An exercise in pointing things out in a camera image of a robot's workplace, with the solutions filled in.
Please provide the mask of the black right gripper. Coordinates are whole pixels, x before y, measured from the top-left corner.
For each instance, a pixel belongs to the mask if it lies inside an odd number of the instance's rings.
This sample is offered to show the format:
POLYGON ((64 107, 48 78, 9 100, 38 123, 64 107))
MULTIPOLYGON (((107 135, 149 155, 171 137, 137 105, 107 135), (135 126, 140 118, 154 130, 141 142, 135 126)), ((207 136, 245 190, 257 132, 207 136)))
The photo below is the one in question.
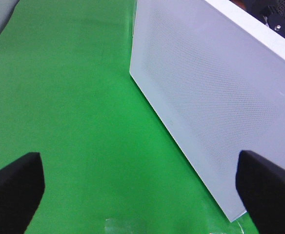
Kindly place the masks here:
POLYGON ((236 0, 235 4, 285 39, 285 8, 279 13, 277 0, 236 0))

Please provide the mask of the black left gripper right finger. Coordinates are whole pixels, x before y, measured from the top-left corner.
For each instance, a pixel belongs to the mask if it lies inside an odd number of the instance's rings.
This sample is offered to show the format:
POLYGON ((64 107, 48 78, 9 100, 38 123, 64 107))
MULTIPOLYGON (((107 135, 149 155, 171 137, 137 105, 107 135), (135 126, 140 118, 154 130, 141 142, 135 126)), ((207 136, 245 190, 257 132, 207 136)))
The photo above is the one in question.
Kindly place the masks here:
POLYGON ((235 186, 261 234, 285 234, 285 169, 249 150, 239 153, 235 186))

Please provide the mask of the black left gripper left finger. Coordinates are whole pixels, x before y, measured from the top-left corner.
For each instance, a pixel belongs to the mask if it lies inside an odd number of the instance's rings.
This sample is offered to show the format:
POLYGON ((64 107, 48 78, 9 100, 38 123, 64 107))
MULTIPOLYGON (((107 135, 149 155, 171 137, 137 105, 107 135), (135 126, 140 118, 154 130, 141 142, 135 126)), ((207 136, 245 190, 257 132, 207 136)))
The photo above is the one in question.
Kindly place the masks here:
POLYGON ((23 234, 45 190, 38 152, 27 153, 0 169, 0 234, 23 234))

